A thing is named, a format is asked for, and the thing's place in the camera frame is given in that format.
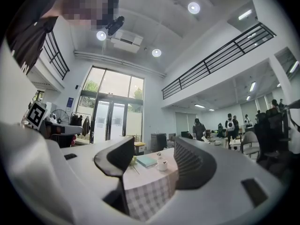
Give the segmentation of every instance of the blue sign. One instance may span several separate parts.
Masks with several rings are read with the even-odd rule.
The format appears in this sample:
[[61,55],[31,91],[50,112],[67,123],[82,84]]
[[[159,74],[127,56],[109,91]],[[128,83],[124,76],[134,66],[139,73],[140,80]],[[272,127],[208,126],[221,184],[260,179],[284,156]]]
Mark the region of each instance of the blue sign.
[[67,107],[72,107],[73,100],[74,100],[74,98],[69,97],[69,100],[67,101]]

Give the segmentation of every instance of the white cup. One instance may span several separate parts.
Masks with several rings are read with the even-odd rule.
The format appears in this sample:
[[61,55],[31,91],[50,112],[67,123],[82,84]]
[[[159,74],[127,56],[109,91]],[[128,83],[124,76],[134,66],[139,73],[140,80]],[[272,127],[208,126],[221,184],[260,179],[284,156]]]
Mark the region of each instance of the white cup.
[[157,161],[157,165],[155,166],[159,171],[165,171],[168,168],[168,161],[165,159],[160,159]]

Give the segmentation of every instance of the notebook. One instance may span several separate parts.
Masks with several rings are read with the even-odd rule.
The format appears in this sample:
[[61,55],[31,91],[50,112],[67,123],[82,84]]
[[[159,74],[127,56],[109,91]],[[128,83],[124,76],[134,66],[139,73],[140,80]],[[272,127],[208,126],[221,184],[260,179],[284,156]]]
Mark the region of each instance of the notebook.
[[156,160],[153,158],[150,158],[146,155],[142,155],[142,156],[137,156],[136,160],[142,164],[144,167],[149,167],[152,166],[154,164],[156,164]]

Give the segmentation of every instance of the ceiling air conditioner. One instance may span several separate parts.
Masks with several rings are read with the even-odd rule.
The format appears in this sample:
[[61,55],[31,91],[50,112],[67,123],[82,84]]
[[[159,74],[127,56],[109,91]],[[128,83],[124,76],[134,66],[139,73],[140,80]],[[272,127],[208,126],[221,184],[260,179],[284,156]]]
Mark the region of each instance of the ceiling air conditioner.
[[131,53],[137,53],[140,49],[143,38],[135,33],[118,30],[115,36],[111,38],[113,47],[119,48]]

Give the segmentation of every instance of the black metal railing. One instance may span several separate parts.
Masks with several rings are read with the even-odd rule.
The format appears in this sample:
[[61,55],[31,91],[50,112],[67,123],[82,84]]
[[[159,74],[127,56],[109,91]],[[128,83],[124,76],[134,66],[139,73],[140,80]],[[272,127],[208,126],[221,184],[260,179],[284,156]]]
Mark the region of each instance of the black metal railing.
[[48,55],[49,63],[53,65],[58,75],[60,75],[61,79],[64,80],[67,72],[69,72],[70,69],[61,55],[53,31],[47,34],[44,43],[44,49]]
[[163,99],[187,88],[275,37],[262,23],[243,32],[162,89]]

